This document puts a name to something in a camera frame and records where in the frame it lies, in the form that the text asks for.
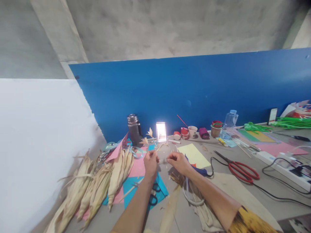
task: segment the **red scissors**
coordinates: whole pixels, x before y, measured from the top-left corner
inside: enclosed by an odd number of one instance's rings
[[[234,162],[230,159],[227,159],[225,156],[223,156],[221,153],[214,151],[216,154],[218,154],[220,157],[222,157],[227,163],[228,163],[228,167],[229,170],[231,171],[231,173],[236,176],[237,178],[247,182],[247,183],[253,183],[253,179],[255,180],[259,180],[260,177],[258,175],[258,173],[252,169],[251,167],[240,163],[240,162]],[[249,173],[248,171],[246,171],[243,167],[248,168],[250,171],[253,172],[253,174]],[[238,173],[236,173],[234,170],[238,171],[241,175],[243,175],[245,178],[243,178],[242,176],[240,176]]]

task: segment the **bright light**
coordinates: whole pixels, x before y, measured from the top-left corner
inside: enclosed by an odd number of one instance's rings
[[[166,142],[166,123],[165,122],[157,122],[156,123],[156,138],[159,142]]]

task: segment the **red scissor handle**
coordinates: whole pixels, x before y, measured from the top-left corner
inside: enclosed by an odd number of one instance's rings
[[[253,179],[255,180],[259,180],[260,177],[258,175],[258,173],[252,169],[251,167],[240,163],[240,162],[231,162],[228,164],[229,170],[232,172],[233,175],[235,175],[236,177],[238,177],[239,179],[247,182],[247,183],[253,183]],[[243,167],[248,168],[249,170],[251,170],[253,174],[249,173],[248,171],[246,171]]]

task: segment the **glue gun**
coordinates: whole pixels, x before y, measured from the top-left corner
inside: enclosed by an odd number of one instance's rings
[[[200,169],[200,168],[196,168],[194,166],[192,166],[199,174],[201,174],[202,176],[207,176],[207,170],[206,169]]]

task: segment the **sleeve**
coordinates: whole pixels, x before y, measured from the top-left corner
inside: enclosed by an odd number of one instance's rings
[[[237,212],[228,232],[230,233],[246,233],[246,232],[261,232],[261,233],[277,233],[268,223],[262,220],[253,212],[241,206]]]

